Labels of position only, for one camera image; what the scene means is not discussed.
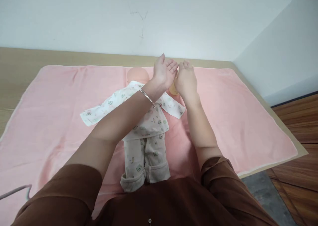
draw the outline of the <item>baby clothes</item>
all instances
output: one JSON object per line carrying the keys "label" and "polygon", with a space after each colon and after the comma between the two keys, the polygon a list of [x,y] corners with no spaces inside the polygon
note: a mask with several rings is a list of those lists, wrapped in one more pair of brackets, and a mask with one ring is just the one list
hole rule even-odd
{"label": "baby clothes", "polygon": [[120,184],[125,192],[139,189],[147,179],[155,183],[170,178],[165,134],[124,141],[125,172]]}
{"label": "baby clothes", "polygon": [[[143,86],[144,84],[140,82],[131,81],[126,88],[116,91],[104,103],[82,112],[80,116],[87,126],[94,125],[113,109],[138,92]],[[186,110],[184,106],[179,104],[165,92],[155,102],[155,108],[151,107],[143,119],[123,138],[123,140],[153,137],[168,131],[169,125],[161,108],[178,119]]]}
{"label": "baby clothes", "polygon": [[[82,112],[80,116],[87,126],[94,125],[143,86],[140,82],[131,81],[126,88],[116,91],[103,104]],[[169,125],[161,108],[178,119],[185,111],[184,106],[165,92],[155,102],[155,107],[151,107],[123,138],[125,172],[120,184],[125,192],[139,189],[145,179],[149,183],[155,183],[170,177],[164,134],[169,130]]]}

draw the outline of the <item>brown shirt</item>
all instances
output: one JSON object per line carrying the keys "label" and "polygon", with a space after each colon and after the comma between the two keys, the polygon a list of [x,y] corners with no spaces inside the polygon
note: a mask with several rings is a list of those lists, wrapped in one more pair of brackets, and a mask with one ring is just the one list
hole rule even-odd
{"label": "brown shirt", "polygon": [[201,184],[180,178],[143,186],[109,200],[92,220],[101,185],[96,169],[64,166],[13,225],[277,225],[224,157],[206,161]]}

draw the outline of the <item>baby pants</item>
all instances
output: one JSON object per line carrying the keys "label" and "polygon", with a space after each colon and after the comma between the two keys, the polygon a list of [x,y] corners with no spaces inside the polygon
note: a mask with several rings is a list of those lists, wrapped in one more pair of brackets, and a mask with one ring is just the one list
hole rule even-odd
{"label": "baby pants", "polygon": [[145,179],[149,183],[169,179],[165,134],[124,141],[124,150],[125,172],[120,184],[125,192],[139,189]]}

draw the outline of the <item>hand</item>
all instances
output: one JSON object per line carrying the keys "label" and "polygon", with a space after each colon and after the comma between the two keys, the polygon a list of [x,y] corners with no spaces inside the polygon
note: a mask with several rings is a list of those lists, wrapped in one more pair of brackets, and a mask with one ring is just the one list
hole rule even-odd
{"label": "hand", "polygon": [[178,63],[173,59],[166,60],[162,54],[153,66],[153,79],[156,80],[165,91],[170,88],[176,75]]}
{"label": "hand", "polygon": [[196,79],[194,68],[189,61],[183,61],[179,64],[179,73],[175,80],[175,87],[185,104],[198,102],[197,93],[198,81]]}

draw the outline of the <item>bracelet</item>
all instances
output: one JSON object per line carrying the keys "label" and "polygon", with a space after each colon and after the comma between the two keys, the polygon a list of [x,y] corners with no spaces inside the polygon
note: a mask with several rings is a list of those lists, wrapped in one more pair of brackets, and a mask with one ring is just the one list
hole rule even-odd
{"label": "bracelet", "polygon": [[153,108],[155,108],[155,103],[150,99],[150,97],[148,97],[148,95],[145,93],[145,91],[142,88],[140,89],[140,92],[142,92],[146,96],[146,98],[149,99],[149,101],[152,103]]}

